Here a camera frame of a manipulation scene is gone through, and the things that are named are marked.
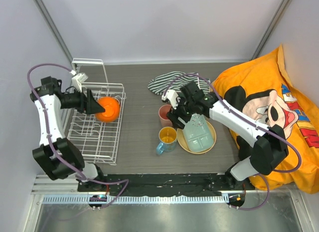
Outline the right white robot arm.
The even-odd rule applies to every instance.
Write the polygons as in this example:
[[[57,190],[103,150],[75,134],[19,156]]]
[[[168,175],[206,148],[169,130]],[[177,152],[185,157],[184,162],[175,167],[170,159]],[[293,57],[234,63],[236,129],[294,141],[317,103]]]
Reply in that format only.
[[[163,102],[171,105],[167,117],[173,126],[183,129],[193,114],[204,115],[238,134],[244,142],[240,150],[249,152],[247,158],[225,172],[228,188],[235,190],[246,178],[256,174],[269,175],[287,157],[289,150],[280,126],[269,127],[253,120],[215,92],[205,94],[194,81],[180,90],[178,94],[167,89],[161,96]]]

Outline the yellow round plate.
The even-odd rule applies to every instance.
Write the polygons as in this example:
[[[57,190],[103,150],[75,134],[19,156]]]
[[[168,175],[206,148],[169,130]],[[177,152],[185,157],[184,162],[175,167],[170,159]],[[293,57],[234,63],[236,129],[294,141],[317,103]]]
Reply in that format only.
[[[206,150],[203,150],[203,151],[201,151],[201,152],[192,152],[192,151],[190,151],[190,149],[189,149],[189,147],[188,147],[188,145],[187,145],[187,143],[186,143],[186,140],[185,140],[185,138],[184,138],[184,134],[183,134],[182,130],[181,130],[181,129],[177,129],[177,141],[178,141],[179,145],[180,145],[185,151],[187,151],[187,152],[189,152],[189,153],[191,153],[191,154],[201,155],[201,154],[207,153],[208,151],[210,151],[210,150],[214,147],[214,145],[215,145],[215,143],[216,143],[216,139],[217,139],[216,131],[215,131],[215,128],[212,126],[212,124],[211,124],[210,122],[206,121],[206,123],[207,123],[207,126],[208,126],[208,128],[209,128],[209,131],[210,131],[210,133],[211,133],[211,136],[212,136],[212,138],[213,138],[213,144],[212,144],[212,146],[211,146],[210,148],[208,148],[208,149],[206,149]]]

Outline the blue patterned bowl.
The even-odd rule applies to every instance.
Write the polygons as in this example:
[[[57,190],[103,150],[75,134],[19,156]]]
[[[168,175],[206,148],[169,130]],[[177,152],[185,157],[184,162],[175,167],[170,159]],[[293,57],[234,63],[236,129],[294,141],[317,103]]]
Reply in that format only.
[[[159,144],[156,148],[156,154],[161,155],[164,152],[171,152],[176,148],[177,131],[173,127],[163,127],[159,131]]]

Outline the light green divided tray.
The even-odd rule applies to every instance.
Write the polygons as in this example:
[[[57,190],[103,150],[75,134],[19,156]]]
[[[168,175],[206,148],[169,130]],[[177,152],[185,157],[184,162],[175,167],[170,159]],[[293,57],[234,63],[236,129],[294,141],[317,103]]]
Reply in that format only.
[[[193,153],[201,153],[214,144],[213,136],[203,115],[193,114],[182,129],[186,144]]]

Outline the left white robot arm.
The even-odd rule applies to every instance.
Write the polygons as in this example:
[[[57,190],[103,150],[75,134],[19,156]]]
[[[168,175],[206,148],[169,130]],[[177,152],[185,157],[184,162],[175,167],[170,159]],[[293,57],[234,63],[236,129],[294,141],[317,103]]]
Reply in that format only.
[[[45,77],[30,94],[38,110],[41,129],[39,147],[32,151],[33,158],[53,181],[75,174],[83,188],[102,191],[106,187],[102,170],[96,164],[85,162],[80,150],[67,139],[60,111],[75,109],[92,115],[105,110],[96,101],[91,89],[62,92],[61,85],[60,79]]]

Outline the pink cup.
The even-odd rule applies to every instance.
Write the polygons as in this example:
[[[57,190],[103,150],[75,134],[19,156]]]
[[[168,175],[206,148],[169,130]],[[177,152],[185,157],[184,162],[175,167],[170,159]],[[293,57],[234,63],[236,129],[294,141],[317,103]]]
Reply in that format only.
[[[167,113],[170,109],[171,105],[163,105],[159,109],[159,119],[162,127],[172,127],[172,122],[167,118]]]

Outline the orange bowl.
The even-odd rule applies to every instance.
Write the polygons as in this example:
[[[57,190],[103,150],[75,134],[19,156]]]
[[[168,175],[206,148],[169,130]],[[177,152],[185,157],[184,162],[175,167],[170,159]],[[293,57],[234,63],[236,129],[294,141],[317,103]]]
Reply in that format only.
[[[120,115],[120,103],[113,97],[102,97],[98,103],[105,109],[104,112],[95,114],[95,117],[102,122],[114,122]]]

